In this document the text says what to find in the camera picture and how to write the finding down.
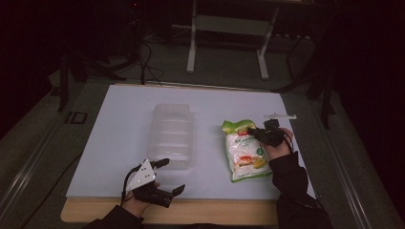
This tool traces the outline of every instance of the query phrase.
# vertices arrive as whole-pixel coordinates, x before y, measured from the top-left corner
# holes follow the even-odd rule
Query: wire
[[[294,153],[294,143],[292,142],[291,137],[290,137],[289,135],[285,135],[284,141],[285,141],[286,144],[288,145],[289,152],[290,152],[291,154],[293,154],[293,153]]]
[[[72,167],[72,165],[83,155],[83,153],[81,153],[80,155],[78,155],[77,157],[75,157],[75,159],[73,159],[71,161],[71,163],[69,163],[69,165],[65,168],[65,170],[62,172],[62,174],[59,176],[59,178],[56,180],[56,182],[54,183],[53,187],[51,188],[51,190],[48,192],[48,194],[42,199],[42,201],[39,203],[39,205],[35,208],[35,210],[30,214],[30,216],[24,221],[24,223],[20,226],[20,229],[23,229],[27,226],[27,224],[31,221],[31,219],[35,216],[35,214],[39,211],[39,209],[42,207],[42,205],[44,205],[44,203],[47,201],[47,199],[51,196],[54,188],[56,187],[56,185],[59,183],[60,179],[63,178],[63,176],[65,176],[66,172],[68,172],[68,170]]]
[[[129,177],[131,176],[131,174],[133,174],[134,172],[136,172],[136,171],[139,170],[140,166],[141,166],[141,165],[139,165],[139,166],[133,168],[132,170],[130,170],[129,173],[127,174],[127,176],[125,177],[125,179],[124,179],[124,185],[123,185],[123,187],[122,187],[122,193],[121,193],[121,204],[126,201],[126,200],[125,200],[125,196],[126,196],[126,186],[127,186],[127,184],[128,184],[128,179],[129,179]]]
[[[148,68],[149,73],[152,74],[152,76],[154,77],[154,79],[155,79],[156,81],[158,81],[158,83],[161,85],[161,82],[159,81],[159,79],[164,76],[164,71],[159,70],[159,69],[156,69],[156,68],[152,68],[152,67],[150,67],[150,66],[148,66],[147,68]],[[161,72],[161,75],[160,75],[159,77],[156,77],[156,76],[152,73],[151,69],[160,71],[160,72]]]
[[[139,44],[137,44],[138,38],[137,36],[141,34],[141,23],[144,21],[146,17],[146,2],[143,1],[143,3],[134,4],[132,1],[124,0],[118,2],[117,5],[110,6],[112,8],[119,8],[120,14],[122,15],[125,13],[125,15],[122,15],[124,17],[128,17],[130,22],[128,23],[127,26],[123,29],[122,36],[119,41],[119,46],[118,46],[118,53],[121,53],[122,50],[122,43],[124,38],[129,34],[130,39],[134,42],[133,47],[130,51],[129,58],[128,60],[124,61],[123,63],[119,63],[116,65],[105,65],[105,64],[100,64],[102,67],[105,69],[108,69],[110,71],[117,71],[117,70],[122,70],[127,67],[131,67],[136,61],[137,61],[137,51],[136,48]]]
[[[128,201],[128,200],[130,200],[131,198],[134,198],[134,197],[135,197],[135,195],[132,195],[131,197],[125,199],[124,201],[121,202],[120,206],[122,206],[122,203],[124,203],[124,202],[126,202],[126,201]]]
[[[142,68],[142,72],[141,72],[141,75],[140,75],[140,84],[145,85],[145,68],[148,65],[148,62],[149,62],[149,60],[150,60],[150,58],[152,56],[152,49],[151,49],[151,47],[149,45],[147,45],[144,42],[141,42],[140,44],[146,46],[146,48],[148,48],[148,50],[149,50],[148,58],[146,59],[146,61],[144,62],[143,65],[142,65],[142,58],[139,59],[139,62],[140,62],[141,68]]]

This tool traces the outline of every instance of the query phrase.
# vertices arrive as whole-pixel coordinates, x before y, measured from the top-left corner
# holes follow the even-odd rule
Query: table leg
[[[196,62],[196,30],[197,30],[197,0],[193,1],[193,18],[191,19],[191,44],[188,52],[187,73],[194,72],[194,63]]]
[[[267,28],[266,35],[265,35],[265,42],[263,43],[262,48],[257,51],[257,59],[259,61],[260,74],[262,76],[262,79],[264,79],[264,80],[268,80],[265,52],[267,49],[268,41],[270,40],[270,37],[271,37],[271,33],[273,32],[273,29],[274,29],[274,24],[276,22],[278,12],[279,12],[279,8],[274,9],[271,21],[268,23],[268,28]]]

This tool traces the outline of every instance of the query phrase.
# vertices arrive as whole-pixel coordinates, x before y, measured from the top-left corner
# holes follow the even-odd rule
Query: green snack bag
[[[256,128],[252,120],[224,121],[222,128],[226,133],[226,155],[232,182],[271,174],[265,150],[254,136],[247,133],[247,128]]]

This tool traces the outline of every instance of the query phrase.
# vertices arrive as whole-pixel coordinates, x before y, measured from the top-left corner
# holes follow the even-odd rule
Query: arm
[[[280,228],[332,228],[326,212],[307,194],[307,170],[298,164],[298,153],[289,147],[293,134],[287,129],[286,141],[277,147],[263,145],[273,171],[273,184],[280,190],[277,215]]]
[[[96,219],[83,227],[83,229],[110,229],[110,228],[141,228],[143,212],[150,203],[145,203],[128,194],[127,200],[121,206],[115,206],[103,219]]]

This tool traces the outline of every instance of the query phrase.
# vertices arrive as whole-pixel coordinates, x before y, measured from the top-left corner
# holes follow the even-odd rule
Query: white metal frame
[[[268,79],[268,71],[265,60],[265,53],[268,41],[274,29],[279,8],[274,9],[269,22],[258,20],[247,20],[240,18],[218,17],[197,14],[197,0],[193,0],[193,17],[191,20],[191,44],[187,60],[187,72],[193,73],[196,61],[196,32],[201,31],[222,31],[239,34],[262,35],[265,41],[261,49],[257,50],[260,74],[262,79]]]

